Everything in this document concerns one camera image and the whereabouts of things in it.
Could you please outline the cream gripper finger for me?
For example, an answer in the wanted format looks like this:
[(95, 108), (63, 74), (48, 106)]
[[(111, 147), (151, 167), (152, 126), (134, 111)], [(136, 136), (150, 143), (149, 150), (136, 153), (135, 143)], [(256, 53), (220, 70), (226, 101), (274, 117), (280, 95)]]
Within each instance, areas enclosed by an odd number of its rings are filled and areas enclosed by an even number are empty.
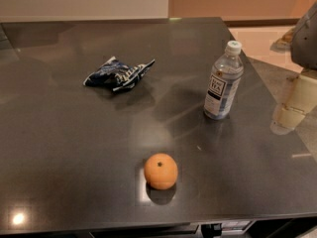
[(317, 106), (317, 70), (304, 68), (289, 75), (281, 93), (270, 123), (270, 130), (276, 135), (293, 131)]

